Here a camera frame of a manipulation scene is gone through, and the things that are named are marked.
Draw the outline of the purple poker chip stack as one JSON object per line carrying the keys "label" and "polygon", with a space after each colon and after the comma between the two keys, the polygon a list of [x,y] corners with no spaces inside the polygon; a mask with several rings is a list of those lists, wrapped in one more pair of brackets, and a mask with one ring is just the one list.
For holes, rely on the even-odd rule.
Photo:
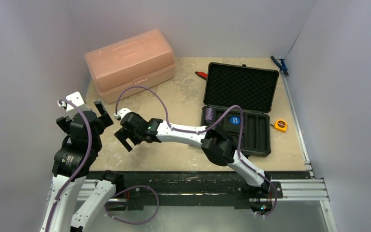
{"label": "purple poker chip stack", "polygon": [[207,107],[205,110],[204,122],[210,124],[214,118],[214,109]]}

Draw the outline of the blue small blind button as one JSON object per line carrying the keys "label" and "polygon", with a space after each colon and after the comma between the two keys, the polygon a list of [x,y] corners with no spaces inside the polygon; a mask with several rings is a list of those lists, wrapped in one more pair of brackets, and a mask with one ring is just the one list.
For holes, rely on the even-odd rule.
{"label": "blue small blind button", "polygon": [[239,116],[232,116],[230,119],[229,119],[230,123],[233,124],[233,125],[240,125],[241,123],[241,119]]}

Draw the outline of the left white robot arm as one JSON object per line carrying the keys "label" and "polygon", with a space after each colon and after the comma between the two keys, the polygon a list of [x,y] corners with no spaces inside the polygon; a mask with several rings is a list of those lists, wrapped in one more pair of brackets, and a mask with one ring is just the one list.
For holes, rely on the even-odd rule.
{"label": "left white robot arm", "polygon": [[60,150],[54,156],[53,178],[48,208],[41,227],[43,232],[85,232],[94,217],[111,198],[125,191],[123,175],[104,171],[95,188],[78,211],[75,211],[79,192],[89,174],[90,166],[102,149],[100,135],[113,124],[101,101],[94,103],[96,115],[84,102],[59,101],[67,117],[56,120],[66,133]]}

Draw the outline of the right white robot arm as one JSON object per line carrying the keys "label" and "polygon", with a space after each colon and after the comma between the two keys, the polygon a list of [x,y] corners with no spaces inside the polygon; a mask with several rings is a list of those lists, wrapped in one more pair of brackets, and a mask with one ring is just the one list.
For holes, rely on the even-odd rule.
{"label": "right white robot arm", "polygon": [[142,142],[190,145],[201,149],[212,164],[234,170],[252,188],[256,196],[263,197],[275,189],[265,171],[245,157],[232,137],[218,125],[209,129],[169,124],[159,118],[146,121],[138,113],[126,108],[114,117],[121,125],[121,129],[114,135],[127,151],[132,150],[127,140],[131,140],[134,145]]}

